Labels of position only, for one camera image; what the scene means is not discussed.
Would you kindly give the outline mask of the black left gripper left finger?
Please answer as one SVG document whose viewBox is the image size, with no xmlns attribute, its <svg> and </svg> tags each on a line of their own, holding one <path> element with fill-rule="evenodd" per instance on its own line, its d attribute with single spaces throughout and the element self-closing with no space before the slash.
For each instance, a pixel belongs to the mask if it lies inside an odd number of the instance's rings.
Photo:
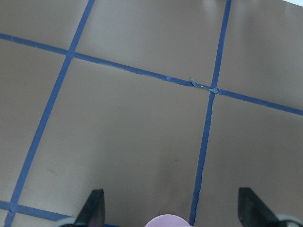
<svg viewBox="0 0 303 227">
<path fill-rule="evenodd" d="M 92 190 L 73 225 L 76 227 L 103 227 L 105 197 L 103 189 Z"/>
</svg>

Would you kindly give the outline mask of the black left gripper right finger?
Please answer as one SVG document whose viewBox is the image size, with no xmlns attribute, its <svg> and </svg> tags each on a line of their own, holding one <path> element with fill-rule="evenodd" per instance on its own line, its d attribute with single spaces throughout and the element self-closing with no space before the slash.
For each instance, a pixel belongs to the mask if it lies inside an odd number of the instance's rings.
<svg viewBox="0 0 303 227">
<path fill-rule="evenodd" d="M 238 190 L 238 218 L 243 227 L 281 227 L 283 222 L 251 188 Z"/>
</svg>

